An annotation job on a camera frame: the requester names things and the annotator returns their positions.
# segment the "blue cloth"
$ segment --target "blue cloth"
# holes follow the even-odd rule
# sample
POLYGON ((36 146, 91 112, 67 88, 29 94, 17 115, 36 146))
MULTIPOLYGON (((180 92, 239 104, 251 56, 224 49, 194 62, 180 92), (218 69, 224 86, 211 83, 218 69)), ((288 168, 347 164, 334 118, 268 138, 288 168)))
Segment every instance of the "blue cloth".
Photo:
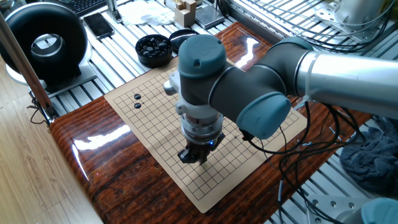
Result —
POLYGON ((390 121, 375 117, 380 129, 363 133, 363 145, 343 148, 340 163, 363 189, 391 194, 398 189, 398 133, 390 121))

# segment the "smartphone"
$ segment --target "smartphone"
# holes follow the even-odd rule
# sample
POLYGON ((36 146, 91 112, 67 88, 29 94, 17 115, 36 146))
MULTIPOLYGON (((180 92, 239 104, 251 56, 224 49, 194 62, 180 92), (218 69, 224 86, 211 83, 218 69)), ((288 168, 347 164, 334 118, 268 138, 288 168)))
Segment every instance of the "smartphone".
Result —
POLYGON ((97 39, 114 34, 114 30, 100 13, 86 16, 83 20, 97 39))

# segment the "black cable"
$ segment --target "black cable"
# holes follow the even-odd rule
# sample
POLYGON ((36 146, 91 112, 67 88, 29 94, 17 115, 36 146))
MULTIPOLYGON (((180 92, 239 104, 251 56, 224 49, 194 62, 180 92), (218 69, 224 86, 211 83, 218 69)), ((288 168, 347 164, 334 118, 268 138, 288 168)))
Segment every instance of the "black cable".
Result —
POLYGON ((386 27, 388 25, 389 19, 391 18, 391 14, 392 14, 392 8, 390 8, 389 12, 387 13, 386 20, 384 21, 384 23, 383 23, 382 27, 380 28, 379 32, 377 33, 377 35, 372 40, 370 40, 368 42, 363 42, 363 43, 354 44, 354 45, 330 44, 328 42, 320 41, 320 40, 317 40, 317 39, 314 39, 314 38, 311 38, 311 37, 304 37, 304 36, 300 36, 300 37, 303 38, 304 40, 310 42, 311 44, 315 45, 316 47, 319 47, 319 48, 324 49, 324 50, 329 50, 329 51, 332 51, 332 52, 339 52, 339 53, 357 52, 357 51, 362 50, 365 47, 369 46, 370 44, 372 44, 376 39, 378 39, 381 36, 381 34, 384 32, 384 30, 386 29, 386 27), (350 47, 352 49, 351 50, 333 49, 333 48, 330 48, 330 47, 324 47, 324 46, 322 46, 320 44, 328 45, 330 47, 346 47, 346 48, 350 47))
MULTIPOLYGON (((251 143, 252 146, 254 146, 256 149, 264 152, 264 153, 270 153, 270 154, 283 154, 284 156, 282 157, 282 159, 279 161, 279 171, 282 175, 282 180, 285 180, 305 201, 306 206, 308 207, 308 210, 315 214, 316 216, 324 219, 325 221, 328 222, 332 222, 332 223, 337 223, 337 224, 342 224, 341 222, 335 220, 334 218, 330 217, 329 215, 327 215, 325 212, 321 211, 317 206, 315 206, 312 202, 310 202, 307 199, 307 196, 304 194, 304 190, 299 186, 299 179, 298 179, 298 165, 300 162, 308 159, 309 157, 312 156, 316 156, 318 154, 322 154, 324 152, 330 152, 330 151, 334 151, 335 149, 350 145, 350 144, 360 144, 358 142, 352 142, 352 141, 347 141, 347 142, 341 142, 341 141, 337 141, 340 135, 340 121, 339 118, 342 119, 344 122, 346 122, 349 126, 351 126, 355 131, 356 134, 354 136, 354 138, 357 135, 360 135, 363 139, 364 136, 361 133, 361 131, 359 130, 359 126, 358 123, 356 122, 354 116, 351 114, 351 112, 349 110, 347 110, 346 108, 342 108, 344 110, 344 112, 346 113, 346 115, 343 115, 341 112, 339 112, 338 110, 334 109, 334 107, 332 107, 331 105, 327 105, 324 104, 327 108, 328 108, 328 114, 325 117, 325 119, 323 120, 322 123, 322 127, 324 126, 327 117, 329 116, 329 114, 332 115, 333 117, 333 121, 335 124, 335 129, 336 131, 334 131, 334 136, 333 139, 331 141, 327 141, 327 142, 316 142, 313 143, 309 146, 307 146, 305 148, 305 150, 301 150, 301 151, 295 151, 295 149, 299 146, 302 145, 302 143, 304 142, 305 138, 308 135, 308 131, 311 127, 311 122, 310 122, 310 110, 309 110, 309 105, 306 102, 305 103, 305 107, 307 110, 307 127, 306 127, 306 131, 303 135, 303 137, 301 138, 301 140, 298 142, 298 144, 296 144, 294 147, 292 147, 291 149, 287 149, 287 140, 285 138, 284 132, 282 130, 282 128, 280 127, 280 130, 282 132, 282 134, 284 135, 284 139, 285 139, 285 149, 282 152, 272 152, 272 151, 267 151, 264 149, 264 145, 262 144, 262 148, 257 147, 252 141, 252 138, 246 138, 247 141, 249 141, 251 143), (294 160, 291 164, 288 164, 289 159, 294 156, 294 155, 298 155, 298 157, 296 158, 296 160, 294 160), (295 168, 295 184, 293 184, 293 182, 288 178, 288 173, 292 170, 292 168, 295 168)), ((282 199, 278 199, 278 204, 279 204, 279 216, 280 218, 282 218, 282 199)))
POLYGON ((308 135, 308 132, 310 131, 311 113, 310 113, 310 106, 308 105, 308 102, 305 102, 305 110, 306 110, 306 113, 307 113, 307 126, 305 127, 304 135, 303 135, 303 137, 298 141, 298 143, 297 143, 294 147, 292 147, 291 149, 286 150, 285 152, 274 152, 274 151, 268 151, 268 150, 265 150, 265 149, 260 148, 259 146, 257 146, 256 144, 254 144, 251 140, 248 140, 248 142, 250 143, 250 145, 252 145, 252 146, 255 147, 256 149, 258 149, 258 150, 260 150, 260 151, 262 151, 262 152, 269 153, 269 154, 286 154, 287 152, 292 152, 294 149, 296 149, 299 145, 301 145, 301 144, 304 142, 305 138, 306 138, 307 135, 308 135))
MULTIPOLYGON (((375 35, 375 37, 374 37, 372 40, 368 41, 368 42, 363 42, 363 43, 360 43, 360 44, 353 44, 353 45, 349 45, 349 44, 329 44, 328 42, 324 42, 324 41, 321 41, 321 40, 317 40, 317 39, 314 39, 314 38, 311 38, 311 37, 306 37, 306 36, 302 36, 302 35, 298 35, 298 36, 301 37, 301 38, 303 38, 304 40, 310 42, 310 43, 313 44, 314 46, 319 47, 319 48, 324 49, 324 50, 329 50, 329 51, 332 51, 332 52, 339 52, 339 53, 356 52, 356 51, 358 51, 358 50, 364 49, 365 47, 369 46, 370 44, 372 44, 376 39, 378 39, 378 38, 381 36, 381 34, 384 32, 385 28, 387 27, 388 21, 389 21, 389 19, 390 19, 390 17, 391 17, 392 8, 393 8, 393 7, 390 7, 390 8, 389 8, 389 11, 388 11, 387 16, 386 16, 386 20, 385 20, 385 22, 383 23, 382 28, 380 28, 379 32, 375 35), (322 45, 320 45, 320 44, 328 45, 328 46, 330 46, 330 47, 345 47, 345 48, 349 47, 349 48, 352 48, 352 49, 351 49, 351 50, 340 50, 340 49, 334 49, 334 48, 330 48, 330 47, 324 47, 324 46, 322 46, 322 45)), ((293 27, 297 27, 296 24, 293 24, 292 22, 288 21, 287 19, 284 19, 284 18, 282 18, 282 17, 279 17, 278 15, 274 14, 274 13, 271 12, 271 11, 268 11, 268 13, 270 13, 270 14, 272 14, 272 15, 278 17, 279 19, 282 19, 284 22, 286 22, 286 23, 292 25, 293 27)), ((292 32, 290 29, 288 29, 288 28, 286 28, 286 27, 284 27, 284 26, 281 26, 281 27, 282 27, 283 29, 285 29, 287 32, 292 32)), ((319 35, 318 32, 314 32, 314 31, 310 31, 310 30, 306 30, 306 32, 314 33, 314 34, 318 34, 318 35, 319 35)))
POLYGON ((36 110, 34 111, 34 113, 32 114, 32 117, 30 118, 30 122, 33 123, 33 124, 43 124, 43 123, 45 123, 45 124, 47 125, 47 127, 49 127, 49 126, 50 126, 50 121, 47 119, 47 117, 46 117, 46 115, 45 115, 45 112, 44 112, 42 106, 41 106, 40 103, 36 100, 36 97, 35 97, 31 92, 29 92, 29 95, 30 95, 30 97, 32 97, 31 103, 33 104, 33 106, 30 105, 30 106, 28 106, 27 108, 28 108, 28 109, 29 109, 29 108, 36 109, 36 110), (44 120, 41 121, 41 122, 35 122, 35 121, 33 121, 33 118, 34 118, 34 116, 36 115, 36 113, 37 113, 38 111, 39 111, 39 112, 42 114, 42 116, 44 117, 44 120))

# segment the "metal pole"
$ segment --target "metal pole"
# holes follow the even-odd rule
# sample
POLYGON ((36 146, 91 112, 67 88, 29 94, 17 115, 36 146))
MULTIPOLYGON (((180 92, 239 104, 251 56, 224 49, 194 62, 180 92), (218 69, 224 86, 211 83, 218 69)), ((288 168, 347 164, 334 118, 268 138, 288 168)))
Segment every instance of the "metal pole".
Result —
POLYGON ((117 23, 121 23, 123 20, 118 11, 118 4, 116 3, 116 0, 106 0, 106 4, 108 5, 108 15, 117 23))
POLYGON ((8 54, 12 58, 12 61, 17 66, 19 72, 24 76, 27 84, 35 95, 37 101, 46 111, 46 113, 53 119, 57 116, 57 112, 54 110, 52 102, 49 96, 45 92, 43 86, 40 84, 39 78, 37 78, 32 66, 26 58, 24 52, 18 44, 18 41, 14 37, 14 34, 8 27, 6 20, 4 20, 0 13, 0 42, 7 50, 8 54))

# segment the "wire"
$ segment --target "wire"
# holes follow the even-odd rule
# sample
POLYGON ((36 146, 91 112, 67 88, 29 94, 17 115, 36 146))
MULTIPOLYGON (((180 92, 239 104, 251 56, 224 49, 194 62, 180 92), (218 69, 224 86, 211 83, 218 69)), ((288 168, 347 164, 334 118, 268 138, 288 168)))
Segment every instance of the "wire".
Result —
MULTIPOLYGON (((298 36, 298 37, 301 37, 301 38, 305 39, 306 41, 310 42, 310 43, 313 44, 314 46, 316 46, 316 47, 318 47, 318 48, 320 48, 320 49, 323 49, 323 50, 329 50, 329 51, 332 51, 332 52, 339 52, 339 53, 356 52, 356 51, 359 51, 359 50, 361 50, 361 49, 364 49, 365 47, 367 47, 368 45, 370 45, 371 43, 373 43, 376 39, 378 39, 378 38, 381 36, 381 34, 384 32, 384 30, 385 30, 385 28, 386 28, 386 26, 387 26, 387 24, 388 24, 389 18, 391 17, 392 6, 394 5, 394 3, 395 3, 395 0, 392 0, 392 1, 391 1, 391 4, 389 5, 389 7, 378 17, 378 19, 379 19, 379 18, 381 18, 382 16, 384 16, 384 15, 386 14, 386 12, 388 12, 386 21, 385 21, 385 23, 382 25, 382 28, 380 28, 380 30, 379 30, 379 32, 377 33, 377 35, 375 35, 375 37, 374 37, 372 40, 370 40, 370 41, 368 41, 368 42, 362 42, 362 43, 360 43, 360 44, 354 44, 354 45, 329 44, 329 43, 324 42, 324 41, 320 41, 320 40, 317 40, 317 39, 314 39, 314 38, 311 38, 311 37, 307 37, 307 36, 305 36, 305 35, 298 34, 298 33, 294 32, 293 30, 290 30, 290 29, 288 29, 288 28, 286 28, 286 27, 284 27, 284 26, 282 26, 282 28, 284 28, 284 29, 285 29, 286 31, 288 31, 288 32, 291 32, 293 35, 296 35, 296 36, 298 36), (349 49, 349 50, 347 50, 347 49, 336 49, 337 47, 351 48, 351 49, 349 49)), ((300 26, 298 26, 298 25, 296 25, 296 24, 293 24, 292 22, 290 22, 290 21, 288 21, 288 20, 286 20, 286 19, 284 19, 284 18, 279 17, 278 15, 276 15, 276 14, 273 13, 273 12, 270 12, 270 11, 268 11, 268 12, 271 13, 271 14, 273 14, 274 16, 276 16, 276 17, 282 19, 283 21, 285 21, 286 23, 292 25, 293 27, 298 27, 298 28, 300 28, 300 29, 302 29, 302 30, 304 30, 304 31, 307 31, 307 32, 312 33, 312 34, 320 35, 320 36, 328 36, 328 35, 329 35, 329 34, 321 34, 321 33, 319 33, 319 32, 314 32, 314 31, 311 31, 311 30, 309 30, 309 29, 300 27, 300 26)), ((347 35, 332 35, 332 37, 336 37, 336 36, 342 36, 342 37, 343 37, 343 36, 351 36, 351 35, 353 35, 353 34, 347 34, 347 35)))
POLYGON ((288 11, 288 10, 282 9, 282 8, 280 8, 280 7, 274 6, 274 5, 269 4, 269 3, 266 3, 266 2, 253 2, 253 1, 251 1, 251 0, 249 0, 249 2, 254 3, 254 4, 263 4, 263 5, 266 5, 266 6, 270 6, 270 7, 273 7, 273 8, 275 8, 275 9, 278 9, 278 10, 280 10, 280 11, 282 11, 282 12, 286 12, 286 13, 289 13, 289 14, 293 14, 293 15, 302 17, 302 18, 304 18, 304 19, 309 19, 309 20, 313 20, 313 21, 327 21, 327 22, 329 22, 329 23, 331 23, 331 24, 344 25, 344 26, 363 26, 363 25, 366 25, 366 24, 370 24, 370 23, 372 23, 372 22, 374 23, 374 22, 376 22, 378 19, 380 19, 382 16, 384 16, 385 13, 393 7, 395 0, 393 0, 393 1, 391 2, 391 4, 389 5, 389 7, 388 7, 386 10, 384 10, 384 12, 382 12, 382 13, 380 14, 380 16, 376 17, 375 19, 373 19, 373 20, 371 20, 371 21, 369 21, 369 22, 365 22, 365 23, 362 23, 362 24, 347 24, 347 23, 341 23, 341 22, 333 22, 333 21, 330 21, 330 20, 328 20, 328 19, 316 19, 316 18, 304 16, 304 15, 301 14, 301 13, 292 12, 292 11, 288 11))
POLYGON ((303 142, 305 140, 305 138, 308 135, 307 130, 310 129, 311 127, 311 116, 310 116, 310 110, 309 110, 309 105, 308 102, 305 103, 305 107, 306 107, 306 111, 307 111, 307 127, 306 127, 306 131, 303 135, 303 137, 298 141, 298 144, 296 144, 294 147, 292 147, 291 149, 287 149, 287 140, 285 137, 285 134, 282 130, 281 127, 280 130, 282 132, 282 134, 284 135, 284 140, 285 140, 285 147, 284 147, 284 151, 282 152, 272 152, 272 151, 267 151, 264 149, 264 145, 262 144, 262 148, 260 148, 260 151, 264 151, 270 154, 283 154, 284 156, 281 158, 281 160, 279 161, 279 171, 282 175, 282 179, 281 179, 281 183, 279 185, 279 193, 278 193, 278 206, 279 206, 279 218, 281 223, 283 223, 283 219, 282 219, 282 188, 283 188, 283 180, 285 180, 288 185, 293 188, 305 201, 305 204, 308 208, 308 210, 313 213, 314 215, 324 219, 325 221, 331 222, 331 223, 337 223, 337 224, 342 224, 341 222, 335 220, 334 218, 330 217, 329 215, 327 215, 325 212, 323 212, 322 210, 320 210, 316 205, 314 205, 311 201, 308 200, 307 196, 305 195, 305 191, 304 189, 302 189, 300 187, 300 183, 299 183, 299 178, 298 178, 298 165, 308 159, 309 157, 312 156, 316 156, 318 154, 323 154, 325 152, 330 152, 330 151, 334 151, 335 149, 338 149, 340 147, 344 147, 347 146, 349 144, 360 144, 358 142, 353 142, 353 141, 347 141, 347 142, 341 142, 341 141, 337 141, 340 135, 340 121, 339 118, 344 121, 345 123, 347 123, 350 127, 352 127, 355 131, 356 134, 354 135, 353 138, 356 138, 356 136, 361 136, 363 138, 363 142, 365 140, 363 134, 361 133, 361 131, 359 130, 359 126, 358 123, 355 120, 355 117, 352 115, 352 113, 347 110, 346 108, 342 108, 343 111, 346 114, 341 113, 340 111, 336 110, 334 107, 332 107, 331 105, 328 104, 323 104, 324 106, 326 106, 326 108, 328 109, 328 114, 327 116, 324 118, 323 122, 322 122, 322 127, 324 127, 327 118, 329 117, 329 115, 332 115, 333 117, 333 122, 335 124, 335 131, 334 131, 334 136, 332 138, 331 141, 327 141, 327 142, 316 142, 313 143, 311 145, 307 145, 305 150, 301 150, 298 151, 298 146, 301 145, 303 146, 303 142), (290 158, 292 156, 298 156, 296 157, 296 159, 289 163, 290 158), (295 171, 295 184, 293 184, 293 182, 288 178, 288 173, 294 168, 295 171))
POLYGON ((256 146, 251 140, 248 140, 248 142, 250 143, 250 145, 252 145, 256 149, 258 149, 258 150, 260 150, 262 152, 270 153, 270 154, 286 154, 287 152, 292 152, 294 149, 296 149, 299 145, 301 145, 304 142, 305 138, 308 135, 308 132, 310 131, 311 113, 310 113, 310 106, 308 105, 308 102, 305 102, 305 111, 307 113, 307 126, 305 127, 304 135, 298 141, 298 143, 294 147, 292 147, 291 149, 286 150, 284 152, 274 152, 274 151, 268 151, 268 150, 265 150, 264 148, 260 148, 260 147, 256 146))
POLYGON ((32 97, 32 101, 31 101, 31 102, 32 102, 33 106, 30 105, 30 106, 27 107, 27 109, 30 109, 30 108, 36 109, 36 110, 33 112, 32 117, 30 117, 30 122, 33 123, 33 124, 43 124, 43 123, 45 123, 45 124, 47 125, 47 127, 49 127, 49 126, 50 126, 50 121, 47 119, 47 117, 46 117, 46 115, 45 115, 45 113, 44 113, 44 110, 43 110, 42 106, 41 106, 40 103, 36 100, 36 97, 32 94, 32 92, 29 92, 29 95, 30 95, 30 97, 32 97), (44 117, 44 120, 41 121, 41 122, 35 122, 35 121, 33 121, 33 118, 34 118, 34 116, 36 115, 36 113, 37 113, 38 111, 39 111, 39 112, 42 114, 42 116, 44 117))

